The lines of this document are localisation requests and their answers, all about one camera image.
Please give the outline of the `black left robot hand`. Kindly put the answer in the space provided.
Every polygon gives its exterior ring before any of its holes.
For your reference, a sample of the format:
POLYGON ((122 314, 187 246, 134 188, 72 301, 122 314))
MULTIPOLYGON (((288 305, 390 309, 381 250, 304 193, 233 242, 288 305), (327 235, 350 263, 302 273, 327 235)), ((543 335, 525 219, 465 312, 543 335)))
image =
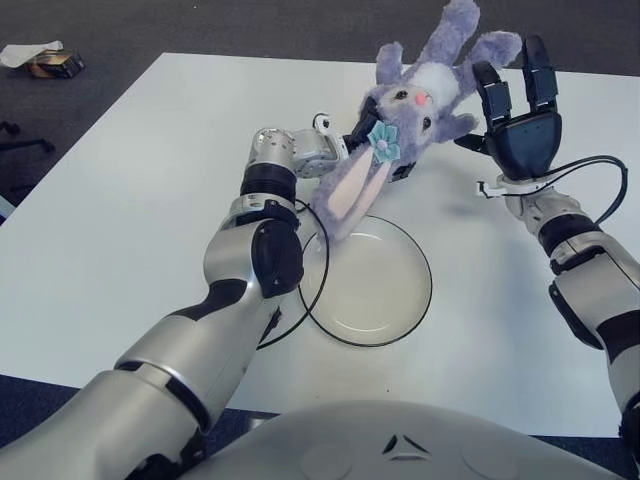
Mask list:
MULTIPOLYGON (((367 96, 360 109, 358 122, 350 134, 343 136, 347 151, 352 153, 359 146, 363 145, 368 140, 368 135, 374 130, 376 123, 381 120, 382 117, 377 110, 377 101, 372 96, 367 96)), ((392 173, 391 182, 407 178, 415 165, 416 163, 413 162, 405 166, 397 167, 392 173)))

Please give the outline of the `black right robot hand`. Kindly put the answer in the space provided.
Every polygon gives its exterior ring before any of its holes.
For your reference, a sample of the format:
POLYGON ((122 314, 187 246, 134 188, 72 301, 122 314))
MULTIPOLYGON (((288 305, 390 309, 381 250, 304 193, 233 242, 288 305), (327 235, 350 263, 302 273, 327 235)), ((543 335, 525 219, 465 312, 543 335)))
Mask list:
POLYGON ((493 158, 513 181, 539 178, 549 170, 561 141, 562 117, 557 111, 558 86, 543 40, 525 38, 522 73, 530 111, 511 115, 509 85, 487 61, 472 67, 486 120, 484 135, 467 134, 454 140, 462 148, 493 158))

